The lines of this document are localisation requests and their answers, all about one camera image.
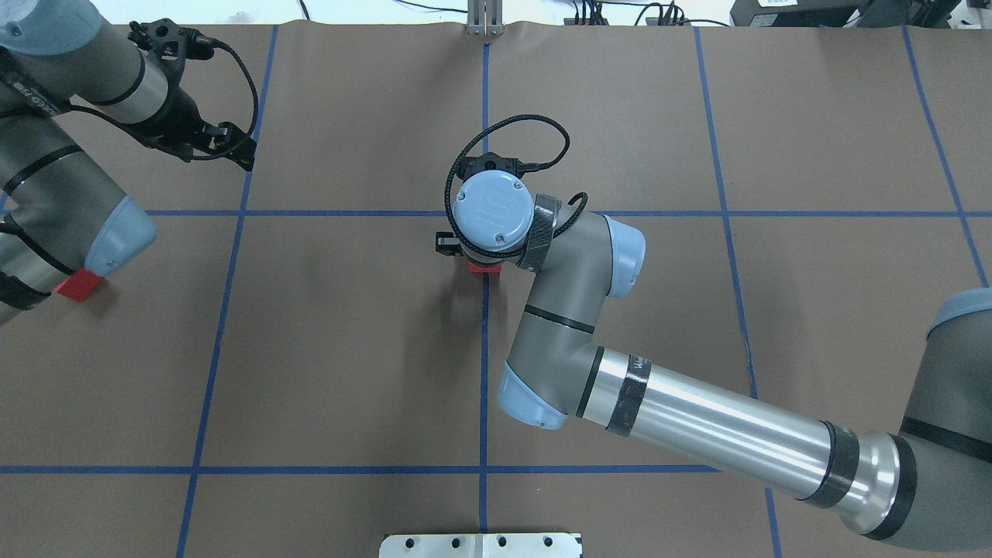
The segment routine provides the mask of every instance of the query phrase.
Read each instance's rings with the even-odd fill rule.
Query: aluminum tube
[[[583,418],[609,428],[629,361],[604,351]],[[799,499],[819,489],[830,460],[825,424],[660,366],[651,366],[630,435]]]

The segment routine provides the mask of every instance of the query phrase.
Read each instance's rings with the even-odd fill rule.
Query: metal bracket
[[[577,533],[393,535],[379,547],[379,558],[581,558]]]
[[[503,35],[503,0],[468,0],[466,33],[473,37]]]

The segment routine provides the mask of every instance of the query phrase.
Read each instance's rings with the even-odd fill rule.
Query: gray robot arm
[[[643,235],[583,212],[549,245],[532,243],[575,209],[532,202],[511,172],[466,179],[451,212],[462,252],[491,264],[523,250],[505,261],[536,272],[499,388],[509,415],[546,429],[585,418],[830,509],[888,544],[992,546],[992,289],[941,308],[899,435],[857,435],[596,345],[604,300],[640,272]]]
[[[206,60],[214,47],[229,47],[168,20],[133,24],[131,39],[88,0],[0,5],[0,187],[17,203],[0,224],[0,325],[80,269],[100,277],[118,269],[157,234],[138,204],[52,121],[71,108],[97,113],[68,99],[85,99],[149,147],[251,169],[254,141],[233,124],[204,122],[179,87],[186,58]]]

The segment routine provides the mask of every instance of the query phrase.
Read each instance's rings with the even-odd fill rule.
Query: grid line
[[[721,209],[595,209],[613,217],[722,217]],[[241,216],[239,209],[149,209],[151,216],[231,217]],[[878,211],[817,209],[729,209],[731,217],[842,217],[842,218],[989,218],[992,211]],[[426,209],[248,209],[245,217],[445,217],[442,210]]]
[[[482,375],[479,381],[479,532],[489,531],[489,274],[482,274]]]
[[[265,79],[259,95],[258,122],[252,133],[252,139],[258,142],[265,118],[265,102],[269,94],[269,79],[272,76],[272,61],[276,53],[276,41],[279,38],[279,26],[272,26],[272,37],[269,42],[269,56],[265,64]],[[251,195],[253,173],[245,173],[244,188],[241,192],[241,206],[238,210],[238,222],[234,228],[234,239],[231,245],[231,257],[227,266],[227,279],[220,302],[220,316],[217,319],[217,333],[213,340],[213,353],[210,357],[210,371],[206,379],[206,389],[203,392],[203,407],[200,411],[199,429],[196,433],[196,447],[193,450],[192,471],[189,473],[189,485],[186,488],[186,505],[183,509],[183,522],[180,526],[179,542],[176,548],[176,558],[183,558],[186,553],[186,537],[189,535],[189,522],[192,519],[192,506],[196,497],[196,482],[199,478],[199,466],[203,458],[203,444],[206,439],[206,426],[210,418],[210,403],[213,399],[213,386],[217,378],[217,367],[220,364],[220,350],[224,338],[224,327],[227,324],[227,310],[230,306],[231,290],[234,287],[234,273],[238,265],[238,252],[241,248],[241,233],[244,230],[245,211],[248,209],[248,197]]]
[[[978,272],[978,280],[982,287],[988,287],[989,281],[985,276],[985,268],[982,266],[981,257],[978,255],[978,247],[975,239],[971,235],[971,227],[968,225],[968,217],[964,212],[964,205],[961,203],[961,196],[954,183],[954,176],[950,172],[950,165],[947,163],[947,156],[943,151],[943,142],[940,141],[940,134],[936,131],[936,124],[930,114],[930,104],[927,102],[927,94],[924,92],[924,83],[920,79],[920,69],[917,67],[917,57],[913,53],[913,41],[910,40],[910,28],[903,26],[903,42],[906,43],[906,54],[910,58],[910,68],[913,70],[913,80],[917,85],[917,94],[920,96],[920,105],[923,107],[924,116],[927,118],[927,126],[930,128],[930,136],[933,138],[933,145],[936,147],[937,156],[940,158],[940,166],[943,168],[943,175],[947,179],[947,187],[950,188],[950,196],[954,199],[954,206],[957,208],[957,216],[961,219],[961,228],[964,229],[964,238],[968,242],[968,249],[971,250],[971,259],[975,263],[975,271]]]
[[[482,45],[482,129],[489,127],[489,43]],[[489,151],[489,138],[482,138]],[[479,532],[489,531],[489,274],[482,275],[482,355],[479,378]]]
[[[198,476],[390,476],[478,475],[475,465],[423,466],[201,466]],[[190,475],[193,467],[14,465],[0,475]],[[487,465],[487,475],[704,475],[721,473],[708,465]]]
[[[720,166],[720,151],[716,142],[716,126],[713,123],[713,107],[709,97],[709,83],[706,78],[706,60],[702,50],[702,35],[699,28],[693,28],[695,35],[696,59],[699,62],[699,81],[702,85],[702,102],[706,109],[706,127],[709,131],[709,147],[713,157],[713,174],[720,197],[720,210],[723,213],[723,235],[727,244],[727,258],[730,263],[730,278],[734,286],[734,299],[737,303],[737,322],[744,340],[747,357],[748,378],[751,381],[751,397],[758,399],[758,380],[754,373],[754,358],[751,354],[751,339],[748,335],[747,314],[744,312],[744,295],[741,291],[740,275],[737,270],[737,253],[734,250],[733,230],[730,227],[730,210],[723,184],[723,170]],[[782,544],[779,536],[779,519],[775,512],[775,500],[770,489],[765,488],[765,506],[768,509],[768,525],[772,536],[772,550],[775,558],[782,558]]]

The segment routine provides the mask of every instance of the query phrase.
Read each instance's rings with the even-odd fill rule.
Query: black cable
[[[563,126],[561,126],[561,124],[558,124],[554,120],[546,116],[542,116],[541,114],[518,114],[516,116],[511,116],[505,120],[501,120],[493,124],[492,126],[489,126],[485,130],[479,132],[479,135],[472,138],[472,141],[468,142],[468,145],[466,145],[465,148],[461,150],[461,153],[459,153],[458,156],[454,159],[454,163],[451,165],[451,170],[448,171],[447,173],[447,180],[444,182],[444,212],[447,215],[447,222],[451,225],[451,232],[454,233],[455,237],[458,238],[458,241],[460,241],[463,246],[465,246],[470,251],[482,257],[493,258],[493,259],[513,258],[523,254],[524,251],[527,249],[527,246],[522,246],[520,248],[517,248],[516,250],[511,250],[509,252],[492,252],[489,250],[482,249],[476,246],[474,243],[472,243],[472,241],[469,240],[467,237],[465,237],[465,234],[461,232],[461,229],[458,228],[458,223],[454,221],[454,211],[451,209],[451,183],[454,182],[454,177],[458,173],[458,166],[461,164],[462,159],[464,159],[468,155],[468,152],[471,151],[476,144],[482,141],[482,138],[488,136],[489,134],[495,132],[496,130],[499,130],[500,128],[504,128],[506,126],[509,126],[510,124],[513,124],[514,122],[521,122],[524,120],[537,120],[539,122],[545,122],[546,124],[551,125],[551,127],[553,127],[555,130],[557,130],[558,133],[561,134],[561,138],[564,139],[564,146],[561,147],[561,151],[558,153],[558,155],[554,159],[551,159],[546,163],[539,163],[534,165],[534,170],[531,172],[543,171],[545,169],[549,169],[554,165],[556,165],[558,161],[560,161],[561,158],[564,157],[564,154],[568,152],[568,147],[571,146],[571,138],[568,136],[568,132],[564,129]],[[572,214],[572,216],[569,217],[568,220],[565,223],[563,223],[559,228],[555,229],[555,231],[552,233],[552,238],[557,238],[559,235],[569,230],[571,226],[575,224],[575,222],[578,220],[579,214],[582,213],[583,209],[585,209],[585,204],[586,202],[588,202],[589,196],[585,192],[580,192],[576,194],[571,199],[571,201],[568,202],[568,204],[571,205],[575,202],[575,200],[578,199],[581,199],[581,203],[579,203],[578,207],[575,208],[575,212]]]
[[[716,21],[716,20],[678,20],[675,23],[673,23],[673,25],[681,25],[683,23],[715,23],[716,25],[722,25],[723,27],[733,27],[731,25],[727,25],[723,23],[722,21]]]
[[[159,151],[162,151],[169,155],[174,155],[183,160],[189,159],[191,161],[213,161],[215,159],[223,159],[224,157],[227,157],[228,155],[234,153],[237,149],[239,149],[248,140],[248,138],[251,137],[252,133],[255,131],[255,125],[258,123],[258,90],[255,88],[255,81],[252,80],[251,74],[248,72],[248,68],[245,66],[245,63],[241,60],[241,57],[239,57],[238,54],[234,52],[234,49],[232,49],[230,45],[224,43],[223,41],[218,41],[216,39],[211,39],[211,41],[214,47],[217,47],[218,49],[221,49],[222,51],[231,55],[231,57],[234,58],[234,61],[238,63],[238,66],[241,68],[241,72],[244,73],[245,79],[248,80],[248,87],[251,89],[251,97],[252,97],[251,125],[248,127],[248,131],[245,132],[245,135],[242,138],[238,139],[236,142],[234,142],[233,145],[231,145],[230,147],[228,147],[223,151],[220,151],[218,153],[213,153],[210,155],[187,155],[171,147],[160,144],[159,141],[155,138],[142,136],[140,134],[132,132],[124,124],[121,124],[117,120],[114,120],[113,118],[107,116],[106,114],[98,110],[95,110],[93,108],[90,108],[88,106],[70,104],[69,108],[75,112],[84,112],[86,114],[92,114],[93,116],[96,116],[104,120],[105,122],[109,122],[117,129],[123,131],[127,135],[131,136],[135,140],[142,143],[143,145],[146,145],[148,147],[153,147],[155,149],[158,149]]]
[[[434,10],[436,12],[455,12],[458,14],[467,14],[468,10],[459,10],[457,8],[437,8],[435,6],[425,6],[424,4],[417,4],[415,2],[407,2],[407,0],[393,0],[400,4],[407,4],[408,6],[417,6],[418,8],[424,8],[426,10]]]

